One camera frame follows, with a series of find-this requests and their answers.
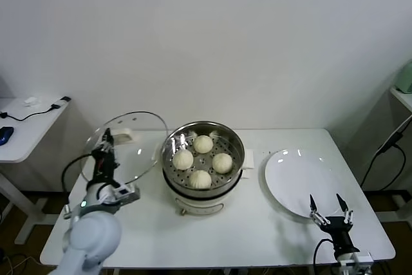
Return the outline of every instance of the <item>white wall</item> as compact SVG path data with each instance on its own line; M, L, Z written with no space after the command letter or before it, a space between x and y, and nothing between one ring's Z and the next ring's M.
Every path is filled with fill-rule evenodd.
M0 0L1 78L73 97L73 128L133 109L171 127L326 127L359 165L393 129L382 96L411 57L411 0ZM372 112L380 133L358 149Z

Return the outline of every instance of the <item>white plate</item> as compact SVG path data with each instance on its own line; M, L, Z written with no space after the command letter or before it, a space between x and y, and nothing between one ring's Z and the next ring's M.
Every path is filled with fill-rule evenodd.
M322 215L339 210L339 181L321 155L305 149L278 151L266 164L265 178L274 198L294 214L310 217L310 195Z

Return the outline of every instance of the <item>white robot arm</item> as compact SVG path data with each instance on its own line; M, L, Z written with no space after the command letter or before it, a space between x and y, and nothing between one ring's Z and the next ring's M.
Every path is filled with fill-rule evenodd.
M93 178L87 184L86 196L73 212L68 203L65 205L64 217L71 220L70 228L64 235L64 256L50 274L99 274L104 260L114 253L120 243L122 227L114 214L123 205L140 198L140 192L133 183L124 185L113 179L118 163L110 129L106 130L102 142L91 152L91 156L96 161Z

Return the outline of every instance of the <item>floor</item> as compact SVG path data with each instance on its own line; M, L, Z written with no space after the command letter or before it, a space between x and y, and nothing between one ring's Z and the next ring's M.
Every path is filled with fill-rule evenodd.
M29 195L32 201L36 201L39 195ZM375 211L394 211L397 209L388 196L369 196L368 197ZM0 207L5 208L8 202L0 196ZM46 213L60 213L64 199L62 195L53 195L44 210ZM26 256L33 256L39 261L40 253L44 244L47 241L48 235L52 231L52 227L42 226L36 227L29 237L25 245L15 245L14 238L16 237L20 227L22 226L26 216L16 207L10 211L4 222L0 225L0 248L6 255L12 257L12 264L17 265ZM412 273L412 230L406 223L385 223L385 231L389 235L393 245L396 248L397 256L395 259L388 262L391 273L394 275L407 275ZM35 264L33 261L27 263L26 269L23 271L24 264L14 270L14 275L29 275L29 274L48 274L53 268ZM385 275L388 272L382 272L382 264L373 266L374 275ZM0 264L0 275L5 275L10 270L7 261ZM329 274L328 269L321 268L322 274ZM103 274L112 275L113 270L104 270ZM307 267L294 267L291 269L250 269L251 275L306 275L309 274ZM167 274L167 275L218 275L223 274L222 270L121 270L121 275L144 275L144 274Z

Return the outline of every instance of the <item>power cord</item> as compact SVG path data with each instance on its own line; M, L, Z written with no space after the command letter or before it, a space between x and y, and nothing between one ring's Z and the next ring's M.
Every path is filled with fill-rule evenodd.
M25 271L26 268L27 268L28 257L27 257L25 254L13 254L13 255L10 256L10 260L13 262L13 258L14 258L14 257L18 257L18 256L22 256L23 259L24 259L24 262L22 261L22 262L24 263L24 264L23 264L23 268L21 269L21 271L20 271L19 274L16 274L16 275L21 275L21 274L24 273L24 271ZM18 268L20 265L21 265L21 264L15 266L15 267L13 268L13 270L15 270L16 268Z
M398 179L398 177L400 176L400 174L403 172L404 168L405 168L405 164L406 164L406 154L403 151L403 149L401 149L398 145L397 142L404 136L403 132L405 132L405 130L409 127L409 125L412 122L412 114L406 119L404 120L396 130L394 130L394 132L392 132L390 134L390 136L386 139L385 143L383 143L378 150L376 150L375 154L373 154L372 160L369 164L368 170L366 170L366 174L364 175L362 182L360 183L360 186L362 187L365 184L366 178L368 177L371 168L373 166L373 163L375 162L376 158L385 153L388 149L390 149L391 147L395 147L397 149L399 149L402 152L402 156L404 157L404 162L402 164L402 168L400 169L400 171L398 172L398 174L394 177L394 179L392 179L392 181L386 185L385 187L383 187L382 189L380 189L379 191L385 190L386 188L388 188L391 184L393 184L393 182L395 180Z
M32 260L34 263L36 263L37 265L40 265L41 267L45 267L45 265L41 264L40 262L38 262L35 258L33 258L32 256L29 256L27 258L25 258L22 262L16 264L15 266L13 266L11 264L11 260L10 260L10 270L6 273L6 275L14 275L14 270L16 268L18 268L20 265L27 263L28 260Z
M67 190L66 181L65 181L65 176L66 176L67 170L69 169L69 167L71 167L73 164L75 164L79 160L82 160L83 158L86 158L86 157L89 157L89 156L91 156L91 154L81 155L81 156L77 157L76 159L73 159L71 162L69 162L68 165L63 169L63 172L62 172L62 175L61 175L61 183L62 183L63 193L66 197L66 204L69 204L69 192Z
M23 118L23 119L18 119L17 117L11 116L11 115L9 115L7 112L0 112L0 117L1 117L2 119L5 119L6 117L9 117L9 118L14 119L14 120L16 120L16 121L18 121L18 122L23 122L23 121L25 121L26 119L28 119L29 117L32 117L32 116L34 116L34 115L46 114L46 113L49 113L49 112L50 112L51 110L53 110L53 109L55 109L55 108L50 108L50 109L48 109L47 111L37 112L37 113L30 114L30 115L27 115L27 116L26 116L25 118Z
M316 256L317 256L317 251L319 250L319 247L320 247L320 246L322 245L322 243L324 243L324 242L329 242L329 243L332 243L332 244L333 244L332 240L330 240L330 239L328 239L328 238L323 238L323 239L316 245L315 252L314 252L314 272L315 272L315 275L319 275L319 273L318 273L318 271L317 271L317 269L316 269Z
M0 111L0 118L5 119L6 117L9 117L9 118L14 119L18 122L24 122L26 119L28 119L29 117L32 117L34 115L46 114L46 113L49 113L50 111L53 111L54 109L59 109L63 104L66 104L70 100L71 100L70 97L64 96L62 99L54 102L47 111L32 113L30 115L27 115L23 119L18 119L17 117L9 115L7 112L1 112Z
M402 172L403 172L403 170L404 170L404 168L405 168L405 165L406 165L406 154L405 154L404 150L403 150L402 148L400 148L400 146L398 146L398 145L396 145L396 144L395 144L393 147L396 148L396 149L399 149L399 151L402 153L402 156L404 157L404 161L403 161L403 163L402 163L402 167L400 168L398 174L396 174L396 176L392 179L392 181L391 181L388 185L386 185L386 186L383 187L382 189L379 189L379 191L383 191L383 190L385 190L386 188L388 188L390 185L392 185L392 184L395 182L395 180L397 180L398 177L402 174Z

